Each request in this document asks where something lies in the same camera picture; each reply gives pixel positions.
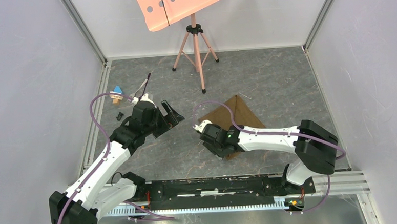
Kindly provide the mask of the pink music stand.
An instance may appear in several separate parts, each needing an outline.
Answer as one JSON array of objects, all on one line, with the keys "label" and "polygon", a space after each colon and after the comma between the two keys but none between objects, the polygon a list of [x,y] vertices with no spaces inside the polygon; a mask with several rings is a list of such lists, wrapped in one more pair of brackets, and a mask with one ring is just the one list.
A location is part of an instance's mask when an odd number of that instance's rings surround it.
[{"label": "pink music stand", "polygon": [[184,18],[190,18],[172,71],[176,71],[180,57],[184,55],[200,75],[203,94],[206,93],[206,87],[202,67],[210,54],[216,62],[219,62],[219,57],[206,38],[202,26],[196,21],[196,13],[218,1],[220,0],[137,0],[145,24],[151,32],[157,32]]}]

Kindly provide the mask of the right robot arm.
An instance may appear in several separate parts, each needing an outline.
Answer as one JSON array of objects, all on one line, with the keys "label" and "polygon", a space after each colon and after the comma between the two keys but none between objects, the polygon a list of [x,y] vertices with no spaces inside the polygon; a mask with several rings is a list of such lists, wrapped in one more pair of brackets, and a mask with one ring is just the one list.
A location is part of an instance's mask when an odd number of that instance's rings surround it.
[{"label": "right robot arm", "polygon": [[337,160],[338,138],[311,120],[297,126],[261,129],[230,126],[228,130],[204,120],[194,125],[203,145],[216,157],[240,152],[270,150],[291,153],[297,160],[288,164],[281,179],[286,193],[295,193],[311,176],[332,175]]}]

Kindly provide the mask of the clear plastic fork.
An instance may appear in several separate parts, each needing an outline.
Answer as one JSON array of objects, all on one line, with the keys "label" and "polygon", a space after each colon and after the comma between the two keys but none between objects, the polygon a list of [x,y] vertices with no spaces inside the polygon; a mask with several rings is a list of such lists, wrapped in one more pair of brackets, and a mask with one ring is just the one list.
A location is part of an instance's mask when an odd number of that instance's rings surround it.
[{"label": "clear plastic fork", "polygon": [[142,92],[143,91],[143,86],[144,86],[144,81],[142,82],[142,84],[140,85],[140,87],[135,91],[135,92],[133,92],[132,94],[131,94],[131,97],[135,97],[136,95],[138,95],[140,92]]}]

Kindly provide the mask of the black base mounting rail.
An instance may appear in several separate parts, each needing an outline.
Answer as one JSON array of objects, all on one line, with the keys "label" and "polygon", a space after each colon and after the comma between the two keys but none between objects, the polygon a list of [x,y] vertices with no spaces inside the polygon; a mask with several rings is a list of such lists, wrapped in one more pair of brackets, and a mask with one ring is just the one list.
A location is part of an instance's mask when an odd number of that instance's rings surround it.
[{"label": "black base mounting rail", "polygon": [[181,180],[154,180],[136,189],[130,202],[148,203],[150,210],[266,205],[274,197],[314,194],[312,178],[293,185],[280,175],[249,175]]}]

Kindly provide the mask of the brown cloth napkin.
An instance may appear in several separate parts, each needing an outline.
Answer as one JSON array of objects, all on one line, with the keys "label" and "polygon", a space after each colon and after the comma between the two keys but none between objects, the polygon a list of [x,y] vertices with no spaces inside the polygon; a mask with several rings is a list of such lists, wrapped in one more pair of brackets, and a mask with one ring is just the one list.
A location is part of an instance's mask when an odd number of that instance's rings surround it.
[{"label": "brown cloth napkin", "polygon": [[[265,128],[263,122],[260,121],[259,118],[250,110],[240,96],[235,95],[227,100],[224,104],[229,110],[232,111],[234,114],[234,121],[236,124],[240,125],[240,127],[250,126],[253,128]],[[228,109],[226,109],[224,106],[219,106],[217,109],[201,117],[199,121],[202,122],[203,120],[209,120],[215,126],[219,127],[219,129],[216,130],[218,133],[215,136],[215,141],[211,141],[210,139],[206,138],[203,140],[203,142],[221,146],[232,145],[235,147],[235,153],[225,158],[230,160],[238,156],[240,153],[243,153],[244,150],[241,147],[236,146],[235,137],[228,137],[228,131],[235,131],[236,133],[239,132],[239,130],[232,127],[233,123],[231,121],[231,115]]]}]

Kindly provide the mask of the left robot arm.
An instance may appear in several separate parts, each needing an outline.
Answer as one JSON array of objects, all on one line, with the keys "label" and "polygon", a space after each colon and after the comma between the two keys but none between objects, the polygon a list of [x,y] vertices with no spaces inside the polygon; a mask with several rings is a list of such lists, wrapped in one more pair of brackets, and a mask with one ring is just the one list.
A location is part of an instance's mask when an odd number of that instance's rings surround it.
[{"label": "left robot arm", "polygon": [[52,224],[98,224],[110,210],[127,199],[141,201],[146,187],[124,177],[110,188],[103,190],[112,174],[149,135],[160,135],[177,126],[185,118],[167,101],[161,102],[167,112],[163,115],[152,101],[139,101],[132,114],[116,128],[106,148],[75,183],[63,193],[55,191],[49,198]]}]

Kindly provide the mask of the purple plastic spoon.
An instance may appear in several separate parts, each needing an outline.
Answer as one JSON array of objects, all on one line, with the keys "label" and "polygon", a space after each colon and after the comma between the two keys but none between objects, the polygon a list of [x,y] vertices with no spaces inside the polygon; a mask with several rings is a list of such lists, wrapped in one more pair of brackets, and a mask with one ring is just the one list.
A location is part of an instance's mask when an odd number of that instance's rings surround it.
[{"label": "purple plastic spoon", "polygon": [[147,85],[148,85],[148,82],[149,82],[149,79],[150,79],[150,77],[151,77],[151,72],[147,75],[147,78],[145,79],[145,81],[144,81],[144,86],[143,86],[143,91],[142,91],[142,95],[139,97],[139,99],[142,99],[143,98],[143,96],[144,96],[144,94],[145,94],[145,91],[146,91],[146,89],[147,89]]}]

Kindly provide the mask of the small black clip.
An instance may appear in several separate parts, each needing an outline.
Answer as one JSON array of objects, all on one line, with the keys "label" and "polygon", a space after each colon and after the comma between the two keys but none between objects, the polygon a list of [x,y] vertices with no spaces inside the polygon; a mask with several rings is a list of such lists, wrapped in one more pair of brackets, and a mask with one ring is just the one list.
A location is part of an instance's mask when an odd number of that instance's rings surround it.
[{"label": "small black clip", "polygon": [[116,116],[116,120],[117,121],[121,121],[121,119],[123,118],[124,114],[122,112],[119,112],[118,115]]}]

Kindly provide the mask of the blue and wood toy block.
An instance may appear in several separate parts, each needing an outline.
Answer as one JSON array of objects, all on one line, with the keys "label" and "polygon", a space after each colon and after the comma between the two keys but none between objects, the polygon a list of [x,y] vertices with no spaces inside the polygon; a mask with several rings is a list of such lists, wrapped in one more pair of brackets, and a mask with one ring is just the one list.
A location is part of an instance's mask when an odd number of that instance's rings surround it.
[{"label": "blue and wood toy block", "polygon": [[119,105],[123,99],[121,87],[116,86],[113,91],[110,91],[109,97],[112,99],[113,105]]}]

